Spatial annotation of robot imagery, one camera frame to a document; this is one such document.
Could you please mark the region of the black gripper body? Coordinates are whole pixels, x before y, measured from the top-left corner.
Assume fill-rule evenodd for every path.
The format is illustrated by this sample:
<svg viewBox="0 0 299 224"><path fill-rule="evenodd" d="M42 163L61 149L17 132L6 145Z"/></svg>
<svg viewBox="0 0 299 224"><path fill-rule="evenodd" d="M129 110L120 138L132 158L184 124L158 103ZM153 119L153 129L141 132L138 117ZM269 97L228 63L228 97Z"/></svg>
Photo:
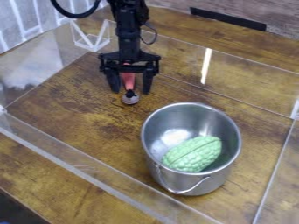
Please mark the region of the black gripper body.
<svg viewBox="0 0 299 224"><path fill-rule="evenodd" d="M116 32L117 51L101 53L98 71L104 74L112 73L158 73L158 62L161 57L141 50L140 31Z"/></svg>

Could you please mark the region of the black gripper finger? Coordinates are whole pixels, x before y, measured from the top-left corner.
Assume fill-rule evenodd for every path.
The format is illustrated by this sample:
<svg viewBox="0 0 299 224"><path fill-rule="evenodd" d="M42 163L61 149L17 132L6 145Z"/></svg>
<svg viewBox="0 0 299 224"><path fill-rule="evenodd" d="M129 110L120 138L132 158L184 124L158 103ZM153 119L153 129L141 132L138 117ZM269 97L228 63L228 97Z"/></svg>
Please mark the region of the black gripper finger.
<svg viewBox="0 0 299 224"><path fill-rule="evenodd" d="M120 91L120 76L118 72L114 70L106 70L104 72L104 75L106 76L106 83L109 85L110 91L113 93L117 93Z"/></svg>
<svg viewBox="0 0 299 224"><path fill-rule="evenodd" d="M150 86L153 82L153 74L144 73L142 74L142 93L146 95L150 91Z"/></svg>

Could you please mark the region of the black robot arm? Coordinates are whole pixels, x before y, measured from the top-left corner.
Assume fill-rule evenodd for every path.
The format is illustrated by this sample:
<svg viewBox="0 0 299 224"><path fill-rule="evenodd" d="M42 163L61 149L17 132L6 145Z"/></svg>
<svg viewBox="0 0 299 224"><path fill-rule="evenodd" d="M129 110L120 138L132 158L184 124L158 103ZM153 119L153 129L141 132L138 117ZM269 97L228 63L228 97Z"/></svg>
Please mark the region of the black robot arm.
<svg viewBox="0 0 299 224"><path fill-rule="evenodd" d="M146 53L140 48L141 29L148 17L145 0L108 0L116 21L117 51L101 53L98 71L106 77L110 90L120 90L120 74L142 75L142 93L150 91L153 77L158 74L158 55Z"/></svg>

